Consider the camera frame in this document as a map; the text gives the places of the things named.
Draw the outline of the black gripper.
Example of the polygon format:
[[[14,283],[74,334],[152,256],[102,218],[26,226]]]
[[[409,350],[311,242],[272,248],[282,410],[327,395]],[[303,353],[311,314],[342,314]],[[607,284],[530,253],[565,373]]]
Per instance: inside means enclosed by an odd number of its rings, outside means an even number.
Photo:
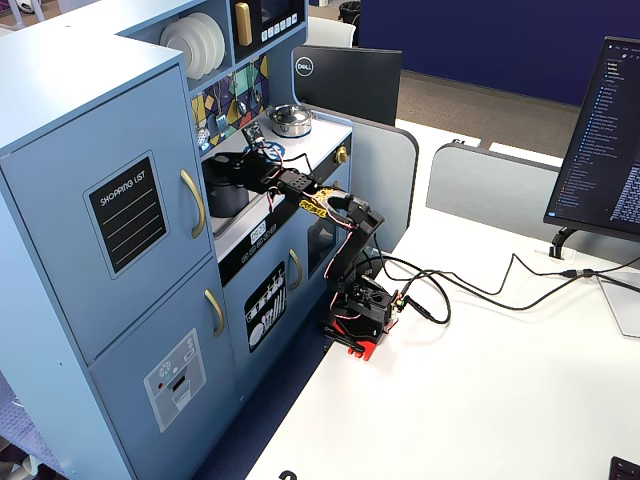
[[[277,148],[261,148],[248,154],[232,153],[233,172],[247,170],[247,185],[272,185],[284,168],[284,157]]]

